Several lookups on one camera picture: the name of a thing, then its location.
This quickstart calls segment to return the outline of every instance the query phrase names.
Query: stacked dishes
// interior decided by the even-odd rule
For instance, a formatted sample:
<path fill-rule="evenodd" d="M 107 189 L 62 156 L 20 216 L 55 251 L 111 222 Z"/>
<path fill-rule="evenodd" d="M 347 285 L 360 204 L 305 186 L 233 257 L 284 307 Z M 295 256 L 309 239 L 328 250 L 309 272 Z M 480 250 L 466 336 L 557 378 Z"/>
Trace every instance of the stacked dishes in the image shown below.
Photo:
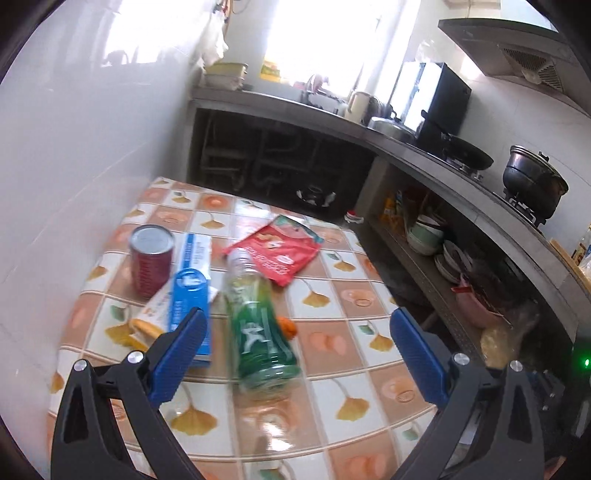
<path fill-rule="evenodd" d="M 407 232 L 408 246 L 416 253 L 430 257 L 443 243 L 444 226 L 435 218 L 419 215 L 416 223 Z"/>
<path fill-rule="evenodd" d="M 458 285 L 460 283 L 460 274 L 462 273 L 462 268 L 454 260 L 454 253 L 459 255 L 465 270 L 472 269 L 472 263 L 466 254 L 456 244 L 450 242 L 449 240 L 446 240 L 443 243 L 443 253 L 435 257 L 435 266 L 443 278 L 454 285 Z"/>

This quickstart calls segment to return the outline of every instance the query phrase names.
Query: can lid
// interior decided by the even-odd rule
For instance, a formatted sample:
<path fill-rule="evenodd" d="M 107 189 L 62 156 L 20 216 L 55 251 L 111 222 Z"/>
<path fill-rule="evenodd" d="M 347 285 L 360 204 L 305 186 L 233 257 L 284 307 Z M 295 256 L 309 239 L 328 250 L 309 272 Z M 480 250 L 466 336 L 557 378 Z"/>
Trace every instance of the can lid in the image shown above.
<path fill-rule="evenodd" d="M 131 233 L 129 246 L 141 254 L 158 255 L 173 248 L 174 237 L 160 225 L 142 225 Z"/>

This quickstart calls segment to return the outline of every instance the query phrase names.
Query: shelf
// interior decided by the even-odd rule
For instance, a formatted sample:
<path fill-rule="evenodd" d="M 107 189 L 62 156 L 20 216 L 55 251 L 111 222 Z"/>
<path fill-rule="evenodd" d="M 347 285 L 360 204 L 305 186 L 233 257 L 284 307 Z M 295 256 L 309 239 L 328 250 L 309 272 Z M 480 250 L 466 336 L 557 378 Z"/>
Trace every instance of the shelf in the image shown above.
<path fill-rule="evenodd" d="M 369 226 L 421 288 L 460 349 L 472 360 L 483 364 L 480 349 L 482 331 L 472 325 L 458 308 L 455 295 L 451 291 L 452 285 L 441 276 L 433 257 L 424 257 L 414 252 L 405 239 L 390 233 L 376 217 L 369 218 Z"/>

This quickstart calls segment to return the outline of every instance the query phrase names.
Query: pressure cooker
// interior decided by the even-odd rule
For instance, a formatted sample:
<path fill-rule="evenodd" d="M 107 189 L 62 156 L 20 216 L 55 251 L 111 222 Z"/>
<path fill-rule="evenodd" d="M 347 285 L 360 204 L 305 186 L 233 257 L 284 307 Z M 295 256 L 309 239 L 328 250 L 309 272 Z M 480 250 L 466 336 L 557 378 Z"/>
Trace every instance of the pressure cooker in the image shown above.
<path fill-rule="evenodd" d="M 569 186 L 550 159 L 513 145 L 503 173 L 506 194 L 530 208 L 536 217 L 550 218 Z"/>

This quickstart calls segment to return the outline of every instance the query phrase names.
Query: white tile wall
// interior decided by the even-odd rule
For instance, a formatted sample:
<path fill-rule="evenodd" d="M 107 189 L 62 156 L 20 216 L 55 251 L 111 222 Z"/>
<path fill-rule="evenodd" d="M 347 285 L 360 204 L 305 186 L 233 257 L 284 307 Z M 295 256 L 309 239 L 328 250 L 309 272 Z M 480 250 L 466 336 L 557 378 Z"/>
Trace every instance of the white tile wall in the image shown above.
<path fill-rule="evenodd" d="M 178 139 L 213 3 L 66 0 L 0 85 L 0 415 L 45 476 L 61 331 L 140 191 L 184 178 Z"/>
<path fill-rule="evenodd" d="M 502 194 L 511 145 L 550 156 L 569 192 L 541 230 L 567 251 L 574 250 L 591 222 L 591 119 L 559 100 L 504 80 L 481 76 L 469 86 L 472 96 L 460 136 L 495 160 L 484 172 L 484 183 Z"/>

